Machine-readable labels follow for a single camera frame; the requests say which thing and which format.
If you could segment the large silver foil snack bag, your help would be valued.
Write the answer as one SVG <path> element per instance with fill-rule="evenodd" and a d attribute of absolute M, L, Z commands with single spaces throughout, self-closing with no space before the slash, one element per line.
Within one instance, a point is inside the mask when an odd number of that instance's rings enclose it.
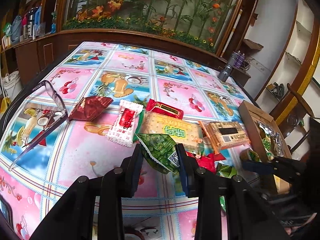
<path fill-rule="evenodd" d="M 274 129 L 267 124 L 257 121 L 260 131 L 261 142 L 263 143 L 269 160 L 275 156 L 284 157 L 283 144 L 280 138 L 280 133 L 275 132 Z"/>

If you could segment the yellow green snack packet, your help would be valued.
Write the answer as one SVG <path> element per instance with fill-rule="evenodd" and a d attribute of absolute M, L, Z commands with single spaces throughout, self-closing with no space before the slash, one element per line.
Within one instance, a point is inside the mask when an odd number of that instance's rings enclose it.
<path fill-rule="evenodd" d="M 240 159 L 242 161 L 255 161 L 261 162 L 259 155 L 253 151 L 251 148 L 247 148 L 240 153 Z"/>

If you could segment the red snack bag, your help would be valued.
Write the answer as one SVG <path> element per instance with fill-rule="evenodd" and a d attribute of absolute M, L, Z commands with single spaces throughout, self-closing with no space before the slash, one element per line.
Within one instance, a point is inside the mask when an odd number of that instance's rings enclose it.
<path fill-rule="evenodd" d="M 219 153 L 219 154 L 210 153 L 207 156 L 194 154 L 191 152 L 186 152 L 186 154 L 189 157 L 195 158 L 199 167 L 205 168 L 205 169 L 209 170 L 210 172 L 213 172 L 213 174 L 217 173 L 217 168 L 215 166 L 215 162 L 226 160 L 226 158 L 221 153 Z"/>

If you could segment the green pea snack packet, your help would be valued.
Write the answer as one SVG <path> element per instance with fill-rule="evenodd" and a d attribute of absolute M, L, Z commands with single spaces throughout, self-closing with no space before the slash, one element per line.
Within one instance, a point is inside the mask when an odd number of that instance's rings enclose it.
<path fill-rule="evenodd" d="M 167 134 L 136 134 L 149 165 L 162 174 L 179 172 L 176 142 Z"/>

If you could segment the green Weidan cracker pack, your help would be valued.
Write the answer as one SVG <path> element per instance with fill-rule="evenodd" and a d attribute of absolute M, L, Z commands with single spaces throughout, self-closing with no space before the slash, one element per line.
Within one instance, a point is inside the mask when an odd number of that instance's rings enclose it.
<path fill-rule="evenodd" d="M 183 144 L 188 152 L 203 155 L 202 130 L 198 124 L 151 111 L 143 113 L 139 133 L 166 134 L 177 144 Z"/>

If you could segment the white and red snack packet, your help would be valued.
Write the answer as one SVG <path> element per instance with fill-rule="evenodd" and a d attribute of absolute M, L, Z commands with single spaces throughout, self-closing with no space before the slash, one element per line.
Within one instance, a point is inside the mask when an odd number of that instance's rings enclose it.
<path fill-rule="evenodd" d="M 143 105 L 135 102 L 120 100 L 119 114 L 108 130 L 107 139 L 125 147 L 133 144 L 133 133 L 135 131 L 136 116 L 143 110 Z"/>

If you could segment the orange-edged cracker pack with barcode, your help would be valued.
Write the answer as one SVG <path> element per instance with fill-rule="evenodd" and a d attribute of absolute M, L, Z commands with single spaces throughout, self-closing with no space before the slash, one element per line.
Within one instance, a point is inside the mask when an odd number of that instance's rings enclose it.
<path fill-rule="evenodd" d="M 219 154 L 221 150 L 251 143 L 244 129 L 236 121 L 199 121 L 199 125 L 215 154 Z"/>

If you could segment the red rectangular snack packet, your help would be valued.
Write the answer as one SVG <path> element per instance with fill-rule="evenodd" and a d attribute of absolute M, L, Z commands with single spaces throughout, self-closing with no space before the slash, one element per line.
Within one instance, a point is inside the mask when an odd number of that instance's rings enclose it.
<path fill-rule="evenodd" d="M 146 106 L 147 111 L 155 112 L 158 114 L 163 114 L 166 116 L 170 116 L 172 118 L 176 119 L 183 119 L 183 111 L 181 109 L 178 109 L 176 107 L 172 107 L 170 105 L 167 105 L 166 103 L 162 103 L 159 101 L 155 101 L 153 99 L 150 99 L 148 101 L 148 104 Z"/>

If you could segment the clear green-edged snack packet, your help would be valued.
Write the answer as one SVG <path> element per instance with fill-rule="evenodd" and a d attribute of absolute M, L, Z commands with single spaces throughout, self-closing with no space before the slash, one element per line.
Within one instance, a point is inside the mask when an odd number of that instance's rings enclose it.
<path fill-rule="evenodd" d="M 218 163 L 217 165 L 217 176 L 225 177 L 225 178 L 232 178 L 232 176 L 237 175 L 237 170 L 232 167 L 222 163 Z"/>

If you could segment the cardboard box tray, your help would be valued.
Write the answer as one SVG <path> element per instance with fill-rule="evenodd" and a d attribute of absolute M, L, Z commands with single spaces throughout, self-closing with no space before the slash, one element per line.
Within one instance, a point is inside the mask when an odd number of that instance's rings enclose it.
<path fill-rule="evenodd" d="M 291 153 L 276 122 L 269 114 L 243 101 L 238 107 L 242 122 L 251 142 L 251 149 L 262 163 L 273 157 L 291 158 Z"/>

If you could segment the dark red foil candy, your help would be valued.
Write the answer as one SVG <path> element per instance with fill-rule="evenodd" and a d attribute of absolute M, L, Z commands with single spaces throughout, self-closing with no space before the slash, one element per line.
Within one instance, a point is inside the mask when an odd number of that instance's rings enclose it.
<path fill-rule="evenodd" d="M 112 98 L 104 96 L 88 96 L 82 98 L 71 111 L 69 120 L 93 121 L 112 102 Z"/>

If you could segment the grey flashlight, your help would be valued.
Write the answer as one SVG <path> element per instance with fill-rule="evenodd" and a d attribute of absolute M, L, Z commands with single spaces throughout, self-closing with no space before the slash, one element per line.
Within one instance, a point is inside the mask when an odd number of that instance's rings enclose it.
<path fill-rule="evenodd" d="M 217 76 L 217 78 L 220 81 L 225 82 L 228 79 L 228 77 L 230 76 L 230 74 L 232 72 L 233 66 L 235 65 L 239 55 L 240 55 L 240 51 L 233 51 L 232 52 L 227 64 L 225 65 L 223 70 L 221 70 L 221 72 L 219 72 L 219 74 Z"/>

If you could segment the eyeglasses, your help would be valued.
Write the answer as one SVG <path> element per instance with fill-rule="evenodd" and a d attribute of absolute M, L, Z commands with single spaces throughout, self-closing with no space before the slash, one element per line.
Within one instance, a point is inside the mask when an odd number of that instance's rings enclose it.
<path fill-rule="evenodd" d="M 23 113 L 30 116 L 26 124 L 13 136 L 16 146 L 23 149 L 9 166 L 12 171 L 17 162 L 37 145 L 46 140 L 46 137 L 68 120 L 68 113 L 63 99 L 48 80 L 41 81 L 33 92 L 45 88 L 46 93 L 55 103 L 52 108 L 29 107 Z"/>

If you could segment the purple bottles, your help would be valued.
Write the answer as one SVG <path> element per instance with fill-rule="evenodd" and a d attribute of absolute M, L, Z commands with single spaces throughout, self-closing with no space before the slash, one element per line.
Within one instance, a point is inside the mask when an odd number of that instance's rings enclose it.
<path fill-rule="evenodd" d="M 241 51 L 238 51 L 238 57 L 235 61 L 234 67 L 239 69 L 243 64 L 244 60 L 245 60 L 245 54 L 241 53 Z"/>

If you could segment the flower garden wall mural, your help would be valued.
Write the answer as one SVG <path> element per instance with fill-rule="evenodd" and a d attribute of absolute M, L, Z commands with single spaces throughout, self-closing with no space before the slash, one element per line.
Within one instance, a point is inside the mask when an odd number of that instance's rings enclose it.
<path fill-rule="evenodd" d="M 213 53 L 235 4 L 236 0 L 67 0 L 63 26 L 139 31 Z"/>

